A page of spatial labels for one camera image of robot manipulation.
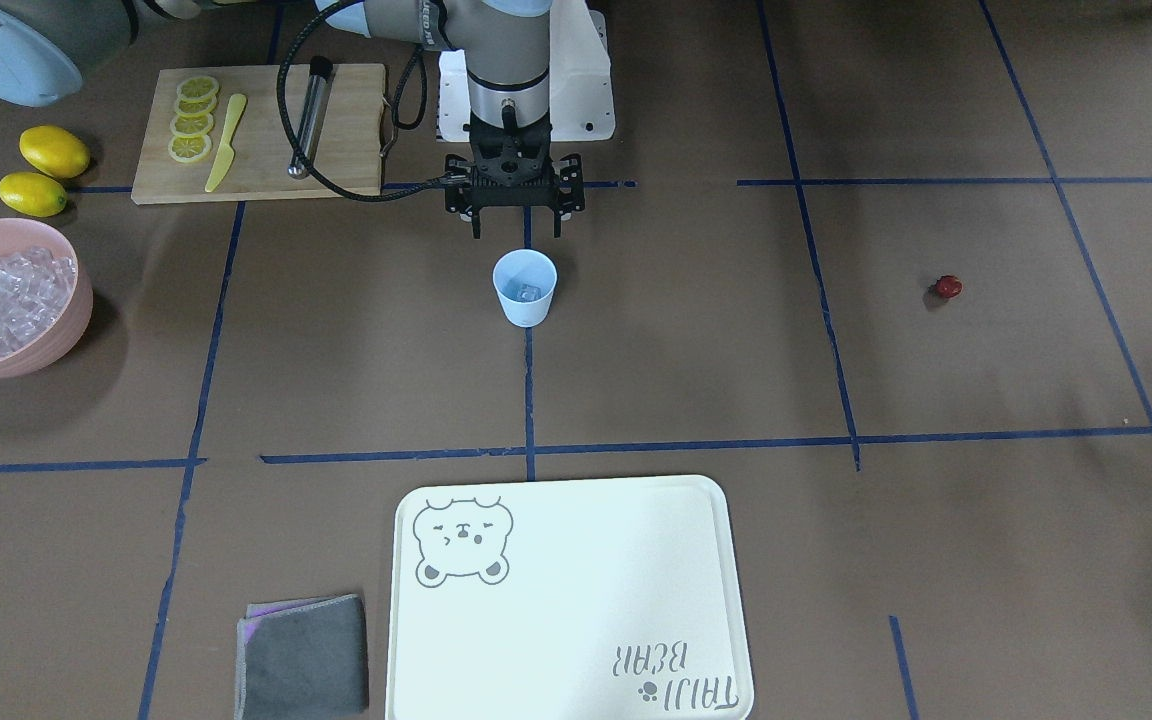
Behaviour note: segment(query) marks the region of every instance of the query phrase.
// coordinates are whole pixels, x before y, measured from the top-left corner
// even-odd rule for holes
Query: pink bowl
[[[91,279],[65,235],[38,220],[0,218],[0,255],[23,252],[31,247],[46,247],[55,258],[73,258],[78,266],[78,279],[55,324],[20,350],[0,357],[0,378],[32,373],[60,361],[83,336],[92,316]]]

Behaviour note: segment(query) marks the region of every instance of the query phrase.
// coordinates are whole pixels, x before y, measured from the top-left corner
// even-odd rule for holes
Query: lemon
[[[168,156],[177,162],[197,162],[206,158],[207,152],[211,152],[211,138],[205,135],[173,137],[168,145]]]
[[[92,160],[83,141],[55,126],[38,126],[21,132],[20,153],[35,168],[54,179],[77,177]]]
[[[181,118],[199,118],[217,108],[217,97],[212,94],[202,100],[184,100],[177,98],[177,115]]]
[[[180,100],[206,100],[220,90],[220,81],[211,76],[195,76],[180,81],[177,98]]]
[[[217,120],[211,116],[211,113],[192,115],[191,118],[177,115],[172,119],[172,135],[175,137],[198,137],[200,135],[207,135],[207,132],[211,132],[211,128],[214,127],[215,123]]]
[[[40,173],[13,173],[0,179],[0,199],[8,209],[35,218],[51,218],[69,204],[65,188]]]

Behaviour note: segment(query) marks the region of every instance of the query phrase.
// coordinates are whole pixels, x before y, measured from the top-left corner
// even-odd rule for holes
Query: bear face
[[[426,503],[412,525],[420,545],[416,578],[425,588],[438,588],[449,575],[477,575],[494,585],[509,573],[505,544],[513,515],[499,498],[492,505],[477,500],[453,500],[444,507]]]

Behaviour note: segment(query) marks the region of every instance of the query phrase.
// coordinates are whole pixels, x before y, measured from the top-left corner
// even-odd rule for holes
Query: folded cloth
[[[331,720],[366,706],[356,594],[248,605],[238,621],[234,720]]]

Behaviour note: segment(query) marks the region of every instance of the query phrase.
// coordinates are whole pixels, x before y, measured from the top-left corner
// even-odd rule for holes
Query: small red object
[[[941,275],[941,279],[938,279],[932,286],[932,291],[941,300],[950,300],[963,291],[963,281],[954,275]]]

